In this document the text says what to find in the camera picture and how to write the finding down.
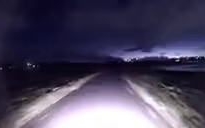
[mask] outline illuminated road surface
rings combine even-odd
[[[119,74],[102,74],[23,128],[171,128]]]

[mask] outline night sky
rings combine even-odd
[[[0,1],[2,60],[205,55],[205,0]]]

